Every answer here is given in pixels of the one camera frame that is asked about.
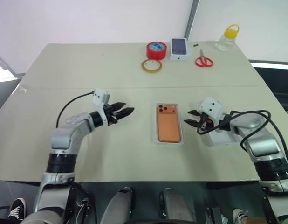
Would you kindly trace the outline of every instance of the red scissors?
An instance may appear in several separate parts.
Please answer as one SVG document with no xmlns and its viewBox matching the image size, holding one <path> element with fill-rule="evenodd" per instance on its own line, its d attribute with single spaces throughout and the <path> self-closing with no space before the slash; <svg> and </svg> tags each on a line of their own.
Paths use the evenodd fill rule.
<svg viewBox="0 0 288 224">
<path fill-rule="evenodd" d="M 214 62 L 210 58 L 205 57 L 203 51 L 200 50 L 200 57 L 196 59 L 196 65 L 199 67 L 212 67 L 213 64 Z"/>
</svg>

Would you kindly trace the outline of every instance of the scissors handle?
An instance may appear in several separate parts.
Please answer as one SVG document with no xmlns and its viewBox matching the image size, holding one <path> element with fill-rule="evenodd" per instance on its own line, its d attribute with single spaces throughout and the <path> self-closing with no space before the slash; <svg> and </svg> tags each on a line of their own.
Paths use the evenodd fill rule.
<svg viewBox="0 0 288 224">
<path fill-rule="evenodd" d="M 199 67 L 212 67 L 213 61 L 208 57 L 198 57 L 196 59 L 196 65 Z"/>
</svg>

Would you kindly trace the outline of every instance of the table surface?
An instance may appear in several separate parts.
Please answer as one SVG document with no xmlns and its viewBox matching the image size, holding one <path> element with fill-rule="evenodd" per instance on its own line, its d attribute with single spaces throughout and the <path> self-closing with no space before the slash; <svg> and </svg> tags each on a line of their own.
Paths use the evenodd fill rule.
<svg viewBox="0 0 288 224">
<path fill-rule="evenodd" d="M 59 111 L 70 99 L 91 91 L 97 86 L 94 83 L 99 83 L 100 87 L 106 88 L 111 93 L 109 103 L 126 102 L 127 106 L 133 106 L 135 110 L 118 124 L 100 127 L 85 137 L 75 167 L 76 181 L 258 180 L 254 165 L 240 146 L 207 147 L 196 134 L 196 129 L 183 121 L 181 122 L 183 145 L 168 146 L 156 143 L 156 103 L 177 103 L 181 120 L 184 120 L 192 118 L 187 112 L 195 109 L 199 101 L 211 96 L 220 101 L 226 111 L 269 110 L 288 146 L 288 116 L 248 60 L 237 47 L 229 52 L 233 57 L 224 52 L 226 57 L 224 59 L 218 57 L 219 60 L 216 60 L 217 52 L 210 47 L 204 47 L 209 46 L 208 44 L 210 43 L 199 43 L 199 46 L 209 51 L 207 55 L 205 50 L 205 55 L 215 61 L 215 67 L 210 70 L 199 68 L 201 74 L 196 76 L 194 72 L 196 81 L 192 82 L 194 78 L 189 76 L 190 64 L 187 61 L 184 62 L 185 66 L 180 66 L 183 70 L 179 74 L 186 74 L 183 79 L 175 79 L 173 73 L 167 70 L 168 76 L 163 83 L 156 77 L 166 75 L 166 66 L 173 69 L 172 64 L 183 62 L 165 59 L 160 73 L 144 73 L 139 66 L 142 58 L 144 59 L 140 51 L 144 44 L 122 44 L 121 47 L 120 44 L 48 45 L 0 111 L 0 180 L 41 180 L 48 161 L 50 136 L 55 130 Z M 91 74 L 81 77 L 75 76 L 75 72 L 67 73 L 70 70 L 63 64 L 64 55 L 56 54 L 61 51 L 71 52 L 71 55 L 66 56 L 70 61 L 71 56 L 76 59 L 77 54 L 82 55 L 79 49 L 114 48 L 111 46 L 138 51 L 134 57 L 126 54 L 121 58 L 106 58 L 109 65 L 118 61 L 126 63 L 128 58 L 131 60 L 138 58 L 137 68 L 127 70 L 126 76 L 124 73 L 121 74 L 121 78 L 127 80 L 127 83 L 112 82 L 113 79 L 117 80 L 117 74 L 108 74 L 108 70 L 103 67 L 96 68 L 96 73 L 101 74 L 100 76 Z M 95 51 L 92 55 L 90 51 L 86 53 L 87 57 L 92 58 L 98 57 L 99 54 Z M 241 63 L 238 62 L 238 73 L 217 72 L 217 70 L 223 71 L 223 64 L 230 69 L 229 59 L 237 56 L 238 60 L 242 58 Z M 57 70 L 52 70 L 54 72 L 48 74 L 50 62 L 58 60 L 62 63 L 56 63 Z M 84 60 L 75 65 L 76 71 L 79 68 L 82 70 L 80 74 L 93 69 L 92 64 L 88 64 L 86 68 L 82 61 Z M 191 68 L 193 71 L 197 69 L 195 65 Z M 246 78 L 242 78 L 240 71 L 249 71 L 245 74 Z M 222 83 L 219 78 L 217 78 L 219 83 L 213 82 L 212 78 L 209 79 L 211 84 L 207 83 L 204 76 L 215 77 L 213 73 L 217 77 L 224 77 L 227 85 L 219 86 Z M 132 76 L 136 76 L 138 81 L 129 79 Z M 85 82 L 91 78 L 93 84 Z M 61 122 L 72 115 L 93 110 L 91 96 L 81 98 L 68 106 Z"/>
</svg>

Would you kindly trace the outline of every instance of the shoelace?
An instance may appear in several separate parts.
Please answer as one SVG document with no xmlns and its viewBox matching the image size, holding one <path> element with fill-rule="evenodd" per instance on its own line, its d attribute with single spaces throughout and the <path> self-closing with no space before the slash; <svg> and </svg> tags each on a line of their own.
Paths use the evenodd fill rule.
<svg viewBox="0 0 288 224">
<path fill-rule="evenodd" d="M 11 210 L 9 213 L 9 217 L 14 216 L 19 220 L 19 212 L 20 212 L 20 206 L 16 207 L 14 210 Z"/>
</svg>

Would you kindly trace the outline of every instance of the metal pole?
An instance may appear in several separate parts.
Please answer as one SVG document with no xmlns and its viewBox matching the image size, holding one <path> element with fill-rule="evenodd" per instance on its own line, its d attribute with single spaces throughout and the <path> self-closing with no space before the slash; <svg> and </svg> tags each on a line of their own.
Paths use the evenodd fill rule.
<svg viewBox="0 0 288 224">
<path fill-rule="evenodd" d="M 186 30 L 185 30 L 185 37 L 187 40 L 190 37 L 191 31 L 192 31 L 192 26 L 194 24 L 194 19 L 195 19 L 195 14 L 198 9 L 200 0 L 193 0 L 192 1 L 192 8 L 189 16 L 189 20 L 187 22 Z"/>
</svg>

